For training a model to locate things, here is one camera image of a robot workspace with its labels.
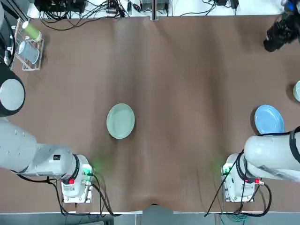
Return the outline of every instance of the drying rack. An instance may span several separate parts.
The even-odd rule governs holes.
[[[44,49],[44,42],[45,40],[42,38],[39,42],[34,42],[30,39],[29,36],[26,35],[25,31],[22,29],[22,22],[19,18],[17,21],[16,26],[12,26],[11,28],[15,31],[15,57],[23,64],[22,70],[23,71],[34,71],[34,70],[40,70],[41,69],[41,62],[43,57],[43,49]],[[38,60],[36,63],[31,63],[29,60],[25,59],[23,56],[18,54],[19,45],[22,41],[26,41],[29,43],[32,47],[35,49],[38,49],[40,54],[38,57]],[[13,47],[7,48],[9,51],[12,52]]]

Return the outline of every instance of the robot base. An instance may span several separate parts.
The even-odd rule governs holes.
[[[92,200],[92,186],[87,185],[92,183],[92,177],[86,174],[92,173],[92,167],[88,160],[83,155],[77,155],[79,159],[79,172],[74,180],[74,184],[64,184],[61,182],[61,190],[63,194],[64,203],[91,203]]]
[[[229,169],[232,167],[233,163],[226,163],[221,168],[221,181],[225,178]],[[223,184],[223,193],[226,202],[253,202],[254,199],[249,201],[255,191],[255,183],[248,184],[245,183],[244,195],[242,196],[242,190],[244,186],[244,181],[238,176],[236,167],[232,168],[230,174],[227,176]]]

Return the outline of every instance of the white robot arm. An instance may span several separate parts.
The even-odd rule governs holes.
[[[300,182],[299,131],[252,136],[242,153],[231,154],[222,167],[224,178],[233,166],[224,182],[226,201],[248,202],[260,178]]]
[[[38,144],[35,137],[0,118],[0,168],[23,176],[51,176],[61,180],[66,203],[89,203],[91,187],[86,182],[92,167],[69,147]]]

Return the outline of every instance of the light green plate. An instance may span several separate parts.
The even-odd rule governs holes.
[[[114,138],[125,138],[135,126],[135,114],[127,104],[117,104],[109,111],[106,126]]]

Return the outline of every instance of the cup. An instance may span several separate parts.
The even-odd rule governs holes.
[[[25,21],[22,25],[22,28],[34,42],[39,42],[42,39],[42,33],[32,26],[30,22]]]
[[[32,47],[30,43],[22,41],[19,45],[18,54],[35,64],[39,57],[39,50]]]
[[[293,89],[293,94],[294,94],[294,97],[295,99],[300,102],[300,81],[298,81],[295,86],[294,86],[294,89]]]

